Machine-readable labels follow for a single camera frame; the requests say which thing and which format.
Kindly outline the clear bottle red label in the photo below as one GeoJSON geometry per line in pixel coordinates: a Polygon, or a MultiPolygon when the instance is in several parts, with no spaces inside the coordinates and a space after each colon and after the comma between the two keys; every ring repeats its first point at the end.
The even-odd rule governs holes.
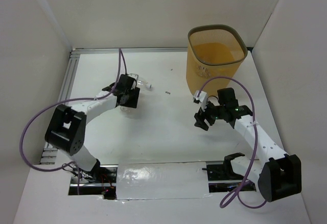
{"type": "Polygon", "coordinates": [[[120,110],[124,113],[130,113],[131,112],[131,108],[129,107],[124,107],[124,106],[121,106],[120,107],[120,110]]]}

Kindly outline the clear bottle blue label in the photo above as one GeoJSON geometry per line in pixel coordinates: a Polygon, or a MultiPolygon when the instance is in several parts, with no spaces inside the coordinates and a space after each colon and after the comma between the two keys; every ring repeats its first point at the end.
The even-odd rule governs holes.
{"type": "Polygon", "coordinates": [[[203,79],[210,79],[212,77],[210,70],[200,65],[197,67],[196,74],[199,78],[203,79]]]}

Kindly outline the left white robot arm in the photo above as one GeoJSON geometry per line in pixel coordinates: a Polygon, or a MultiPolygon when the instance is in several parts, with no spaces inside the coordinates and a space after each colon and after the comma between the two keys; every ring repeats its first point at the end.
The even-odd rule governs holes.
{"type": "Polygon", "coordinates": [[[84,146],[87,124],[118,106],[137,108],[140,88],[137,74],[121,74],[117,83],[103,88],[89,101],[67,106],[58,105],[45,133],[45,141],[64,152],[90,183],[107,172],[84,146]]]}

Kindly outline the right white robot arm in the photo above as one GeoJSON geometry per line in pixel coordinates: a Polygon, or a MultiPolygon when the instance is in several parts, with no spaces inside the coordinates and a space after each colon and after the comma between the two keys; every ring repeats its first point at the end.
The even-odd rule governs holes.
{"type": "Polygon", "coordinates": [[[193,101],[201,105],[195,113],[196,127],[208,130],[215,121],[225,121],[245,139],[259,159],[252,162],[242,153],[227,155],[223,162],[225,177],[234,179],[246,176],[268,202],[301,192],[299,157],[287,154],[268,136],[253,119],[250,108],[239,105],[233,88],[218,90],[218,105],[210,102],[204,91],[196,91],[193,101]]]}

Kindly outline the orange mesh waste bin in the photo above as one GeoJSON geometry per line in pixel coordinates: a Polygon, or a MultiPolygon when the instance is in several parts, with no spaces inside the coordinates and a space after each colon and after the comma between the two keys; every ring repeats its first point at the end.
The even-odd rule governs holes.
{"type": "Polygon", "coordinates": [[[248,50],[238,32],[227,25],[206,25],[188,32],[186,82],[192,95],[209,79],[199,78],[197,67],[208,68],[212,77],[232,78],[248,50]]]}

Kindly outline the clear bottle white cap far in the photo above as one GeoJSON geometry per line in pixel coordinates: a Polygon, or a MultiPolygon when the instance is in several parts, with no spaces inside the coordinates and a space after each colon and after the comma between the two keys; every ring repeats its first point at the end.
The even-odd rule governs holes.
{"type": "Polygon", "coordinates": [[[148,82],[147,80],[145,80],[142,77],[138,77],[137,79],[137,87],[139,87],[142,90],[147,90],[147,91],[152,91],[152,84],[150,82],[148,82]]]}

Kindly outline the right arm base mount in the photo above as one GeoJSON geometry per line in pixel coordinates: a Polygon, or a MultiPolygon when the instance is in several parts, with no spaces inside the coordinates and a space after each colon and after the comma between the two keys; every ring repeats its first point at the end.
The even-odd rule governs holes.
{"type": "Polygon", "coordinates": [[[209,193],[227,193],[241,184],[243,176],[229,175],[222,162],[206,163],[202,168],[208,179],[209,193]]]}

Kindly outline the aluminium frame rail back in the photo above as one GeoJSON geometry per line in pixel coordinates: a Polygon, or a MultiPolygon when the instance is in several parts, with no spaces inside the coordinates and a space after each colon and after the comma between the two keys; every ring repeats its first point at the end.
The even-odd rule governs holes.
{"type": "MultiPolygon", "coordinates": [[[[148,53],[148,52],[186,52],[187,47],[178,48],[122,48],[123,53],[148,53]]],[[[83,49],[78,48],[71,51],[71,55],[81,55],[81,54],[108,54],[115,53],[118,49],[107,48],[107,49],[83,49]]]]}

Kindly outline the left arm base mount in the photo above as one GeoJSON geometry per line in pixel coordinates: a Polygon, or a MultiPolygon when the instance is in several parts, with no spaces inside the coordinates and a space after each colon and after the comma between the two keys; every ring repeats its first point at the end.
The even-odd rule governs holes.
{"type": "Polygon", "coordinates": [[[68,195],[98,195],[102,199],[117,200],[116,196],[116,179],[118,165],[102,165],[100,175],[97,178],[91,177],[86,172],[71,167],[68,172],[71,173],[69,182],[68,195]]]}

